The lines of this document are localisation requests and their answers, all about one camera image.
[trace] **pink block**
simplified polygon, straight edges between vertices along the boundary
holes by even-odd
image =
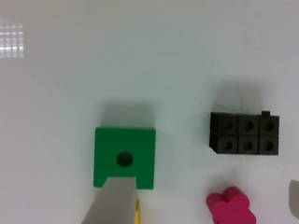
[[[256,224],[256,217],[250,212],[249,198],[236,187],[226,189],[223,194],[207,196],[206,205],[215,224]]]

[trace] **black block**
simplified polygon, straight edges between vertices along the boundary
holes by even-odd
[[[237,136],[210,132],[209,145],[218,154],[237,154]]]
[[[279,135],[279,116],[260,116],[260,136]]]
[[[278,155],[278,136],[260,136],[259,154]]]
[[[217,134],[237,134],[237,115],[212,112],[210,130]]]
[[[259,135],[259,116],[239,115],[238,134],[240,135]]]
[[[257,155],[259,148],[258,136],[239,136],[238,154]]]

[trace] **yellow object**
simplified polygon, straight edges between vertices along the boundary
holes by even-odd
[[[140,201],[137,200],[136,202],[136,213],[135,213],[135,223],[140,224]]]

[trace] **toy block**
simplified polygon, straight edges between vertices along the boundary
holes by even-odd
[[[259,143],[260,155],[278,155],[278,137],[261,136]]]
[[[259,116],[238,115],[239,135],[259,135]]]
[[[278,155],[278,134],[279,116],[270,111],[211,113],[209,146],[218,154]]]
[[[249,210],[249,198],[238,188],[230,187],[223,194],[207,196],[206,205],[215,224],[256,224],[257,219]]]
[[[238,154],[257,155],[259,149],[258,136],[239,136]]]
[[[278,136],[279,135],[279,116],[270,116],[269,111],[263,111],[260,116],[260,135]]]
[[[109,176],[136,177],[138,189],[153,189],[156,132],[100,127],[95,130],[93,185]]]
[[[210,147],[219,154],[237,154],[237,136],[211,132]]]
[[[217,134],[237,134],[237,116],[212,112],[210,129]]]

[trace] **green foam block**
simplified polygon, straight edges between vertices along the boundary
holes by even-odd
[[[138,189],[153,189],[153,129],[95,129],[93,185],[102,188],[109,176],[136,177]]]

